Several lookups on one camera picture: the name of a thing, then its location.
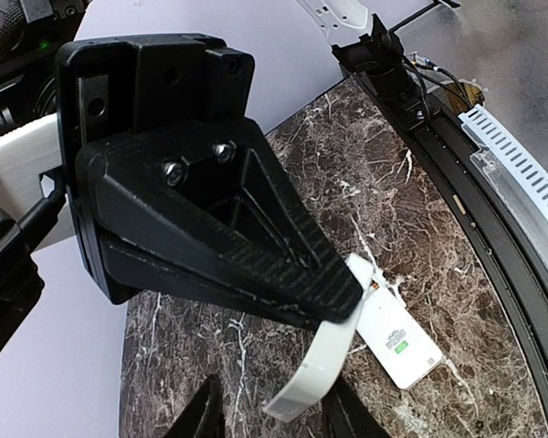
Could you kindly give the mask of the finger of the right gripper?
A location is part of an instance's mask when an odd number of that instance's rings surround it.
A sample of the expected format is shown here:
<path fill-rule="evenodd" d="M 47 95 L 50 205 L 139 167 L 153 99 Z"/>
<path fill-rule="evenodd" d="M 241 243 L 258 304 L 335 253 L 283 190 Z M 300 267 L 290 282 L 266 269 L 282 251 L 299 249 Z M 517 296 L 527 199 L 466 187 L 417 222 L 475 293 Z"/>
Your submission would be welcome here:
<path fill-rule="evenodd" d="M 238 292 L 186 269 L 171 266 L 117 237 L 100 239 L 101 262 L 114 304 L 123 304 L 145 290 L 248 313 L 303 329 L 316 329 L 321 318 L 298 307 L 269 302 L 255 294 Z"/>

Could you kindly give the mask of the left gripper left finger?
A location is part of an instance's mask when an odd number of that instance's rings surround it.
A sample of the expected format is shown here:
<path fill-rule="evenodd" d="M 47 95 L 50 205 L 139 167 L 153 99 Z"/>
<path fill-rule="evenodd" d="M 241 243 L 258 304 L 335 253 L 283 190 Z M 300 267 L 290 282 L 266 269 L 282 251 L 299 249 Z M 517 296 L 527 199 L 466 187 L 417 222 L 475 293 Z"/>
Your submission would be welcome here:
<path fill-rule="evenodd" d="M 224 406 L 221 380 L 209 375 L 164 438 L 223 438 Z"/>

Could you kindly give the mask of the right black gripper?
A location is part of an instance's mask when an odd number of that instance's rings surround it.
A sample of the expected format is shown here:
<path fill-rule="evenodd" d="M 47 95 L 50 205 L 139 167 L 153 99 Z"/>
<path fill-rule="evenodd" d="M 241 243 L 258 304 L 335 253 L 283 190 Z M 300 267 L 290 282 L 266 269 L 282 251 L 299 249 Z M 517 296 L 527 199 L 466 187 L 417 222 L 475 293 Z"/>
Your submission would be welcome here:
<path fill-rule="evenodd" d="M 58 50 L 72 220 L 84 265 L 112 303 L 140 290 L 107 273 L 104 235 L 322 321 L 353 313 L 357 280 L 257 124 L 166 126 L 208 111 L 244 113 L 254 67 L 251 55 L 201 34 L 99 38 Z"/>

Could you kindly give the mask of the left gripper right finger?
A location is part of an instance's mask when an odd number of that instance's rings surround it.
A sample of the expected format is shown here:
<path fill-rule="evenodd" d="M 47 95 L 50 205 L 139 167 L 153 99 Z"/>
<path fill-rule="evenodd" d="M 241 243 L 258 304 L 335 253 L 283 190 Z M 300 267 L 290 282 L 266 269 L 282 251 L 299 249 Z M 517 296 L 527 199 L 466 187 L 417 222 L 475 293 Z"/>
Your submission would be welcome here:
<path fill-rule="evenodd" d="M 342 376 L 321 400 L 321 409 L 325 438 L 390 438 Z"/>

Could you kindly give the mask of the white battery cover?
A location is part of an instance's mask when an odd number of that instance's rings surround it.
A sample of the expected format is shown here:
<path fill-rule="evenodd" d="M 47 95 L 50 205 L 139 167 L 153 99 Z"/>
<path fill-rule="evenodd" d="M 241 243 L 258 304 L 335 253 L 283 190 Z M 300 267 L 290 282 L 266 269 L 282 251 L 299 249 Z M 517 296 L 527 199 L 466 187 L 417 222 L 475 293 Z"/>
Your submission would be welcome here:
<path fill-rule="evenodd" d="M 374 273 L 374 265 L 355 253 L 345 263 L 358 282 L 360 301 L 344 322 L 320 324 L 289 382 L 264 406 L 263 412 L 279 421 L 291 422 L 320 402 L 343 368 Z"/>

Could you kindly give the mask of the white remote control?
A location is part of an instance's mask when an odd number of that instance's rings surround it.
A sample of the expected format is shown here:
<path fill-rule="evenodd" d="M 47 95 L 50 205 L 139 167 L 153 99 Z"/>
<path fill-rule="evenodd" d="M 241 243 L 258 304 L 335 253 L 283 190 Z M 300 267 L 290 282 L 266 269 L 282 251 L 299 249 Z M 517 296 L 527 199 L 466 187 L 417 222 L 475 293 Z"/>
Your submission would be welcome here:
<path fill-rule="evenodd" d="M 443 360 L 436 342 L 382 284 L 373 293 L 368 289 L 357 332 L 400 390 L 412 388 Z"/>

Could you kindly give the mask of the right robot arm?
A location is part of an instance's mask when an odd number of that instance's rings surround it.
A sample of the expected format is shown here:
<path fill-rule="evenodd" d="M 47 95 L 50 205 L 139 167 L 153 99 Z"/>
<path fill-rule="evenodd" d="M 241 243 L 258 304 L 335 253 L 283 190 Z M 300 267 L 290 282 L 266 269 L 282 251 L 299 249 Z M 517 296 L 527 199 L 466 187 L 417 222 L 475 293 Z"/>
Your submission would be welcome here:
<path fill-rule="evenodd" d="M 254 58 L 203 34 L 79 41 L 84 1 L 0 1 L 0 352 L 69 210 L 115 305 L 144 290 L 305 329 L 363 292 L 246 115 Z"/>

